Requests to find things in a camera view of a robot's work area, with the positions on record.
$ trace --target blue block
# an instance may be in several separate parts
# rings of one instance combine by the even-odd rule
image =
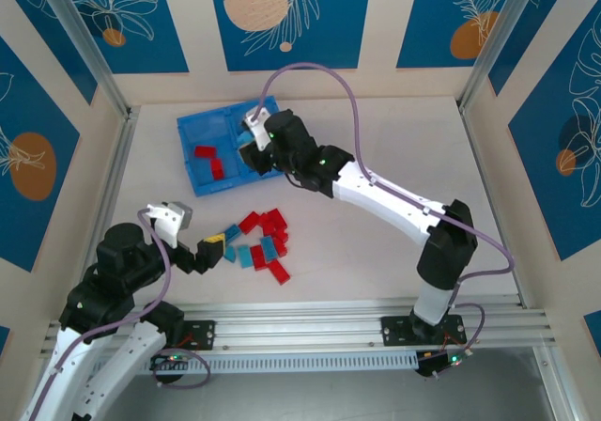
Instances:
[[[225,249],[225,253],[223,254],[223,257],[231,263],[236,261],[236,251],[234,250],[234,247],[232,247],[231,245],[228,246]]]
[[[238,248],[238,256],[240,258],[240,266],[242,268],[252,268],[254,266],[251,248],[248,245],[241,245]]]
[[[263,247],[263,255],[265,260],[269,263],[274,259],[278,258],[278,251],[275,249],[275,244],[271,236],[265,236],[261,238],[261,247]]]
[[[225,234],[225,243],[229,244],[231,241],[233,241],[235,238],[237,238],[238,236],[240,236],[242,234],[242,230],[240,230],[239,226],[237,226],[236,224],[233,224],[224,232],[224,234]]]
[[[244,132],[240,136],[238,136],[237,142],[238,147],[245,146],[254,141],[254,136],[251,132]]]

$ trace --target white table surface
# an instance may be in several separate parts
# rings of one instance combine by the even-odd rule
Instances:
[[[241,269],[222,260],[204,275],[174,268],[166,300],[179,304],[351,301],[416,297],[421,250],[377,217],[324,195],[293,188],[284,177],[195,197],[177,133],[177,118],[225,103],[145,105],[141,109],[113,223],[136,222],[149,202],[178,200],[193,208],[179,239],[193,251],[198,241],[241,221],[250,211],[278,208],[288,222],[291,274],[283,286],[269,270]],[[303,119],[318,144],[353,152],[347,100],[278,101]],[[443,203],[466,202],[477,228],[499,237],[455,101],[451,97],[359,100],[362,155],[382,177]],[[254,231],[235,245],[255,245]],[[504,267],[503,256],[480,242],[466,272]],[[162,281],[136,294],[150,301]],[[476,278],[461,294],[516,294],[512,275]]]

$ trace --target red block in tray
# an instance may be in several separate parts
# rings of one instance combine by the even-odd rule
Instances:
[[[217,148],[210,146],[196,146],[194,148],[196,158],[217,158]]]
[[[277,208],[269,211],[268,216],[278,230],[288,228],[288,224],[285,222],[284,217]]]
[[[287,255],[288,249],[286,249],[284,243],[279,238],[273,238],[273,245],[275,245],[275,250],[278,252],[278,257],[285,257]]]
[[[271,236],[273,238],[277,238],[283,243],[288,242],[288,234],[284,230],[275,230],[275,232]]]
[[[259,215],[253,211],[248,216],[246,216],[246,218],[242,222],[240,222],[238,226],[240,227],[240,230],[242,230],[242,233],[248,235],[249,232],[253,228],[255,228],[258,223]]]
[[[210,171],[213,174],[213,179],[223,179],[223,164],[219,158],[213,158],[210,160]]]
[[[286,272],[284,266],[282,266],[277,259],[274,259],[268,263],[267,267],[270,269],[271,273],[280,285],[283,285],[285,282],[290,280],[290,274]]]
[[[267,269],[267,262],[265,261],[265,254],[263,254],[263,247],[260,245],[254,245],[251,247],[251,257],[253,257],[255,271]]]

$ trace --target orange circle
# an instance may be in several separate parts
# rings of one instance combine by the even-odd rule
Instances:
[[[35,159],[40,153],[43,156]],[[10,166],[12,184],[23,197],[39,202],[50,195],[56,179],[56,157],[48,139],[38,133],[19,134],[12,141],[8,157],[14,160]]]
[[[499,12],[485,12],[459,26],[451,39],[451,55],[457,59],[478,57],[497,17]],[[481,26],[484,28],[484,40],[480,36]]]
[[[112,47],[122,47],[125,45],[125,36],[117,29],[107,28],[102,32],[102,38]]]
[[[576,169],[576,155],[572,150],[564,149],[560,151],[555,160],[555,166],[564,177],[572,175]]]

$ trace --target beige circle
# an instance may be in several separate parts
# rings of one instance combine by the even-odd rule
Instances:
[[[244,31],[277,26],[288,13],[288,0],[223,0],[229,20]]]

